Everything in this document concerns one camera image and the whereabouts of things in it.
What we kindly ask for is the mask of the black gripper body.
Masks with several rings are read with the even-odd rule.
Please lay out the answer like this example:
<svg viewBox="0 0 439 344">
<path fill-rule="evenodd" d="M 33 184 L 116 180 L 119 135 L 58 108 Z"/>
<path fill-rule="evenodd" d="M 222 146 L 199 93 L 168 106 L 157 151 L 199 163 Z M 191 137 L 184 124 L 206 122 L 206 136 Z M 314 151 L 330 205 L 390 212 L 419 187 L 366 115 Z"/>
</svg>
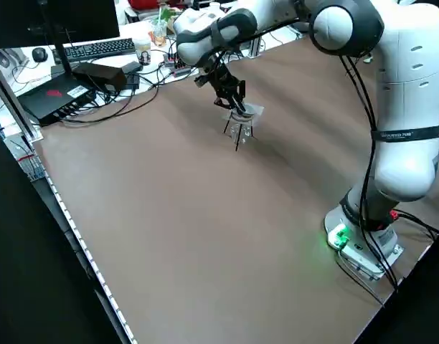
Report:
<svg viewBox="0 0 439 344">
<path fill-rule="evenodd" d="M 241 80 L 234 76 L 220 60 L 207 74 L 215 95 L 223 100 L 241 100 Z"/>
</svg>

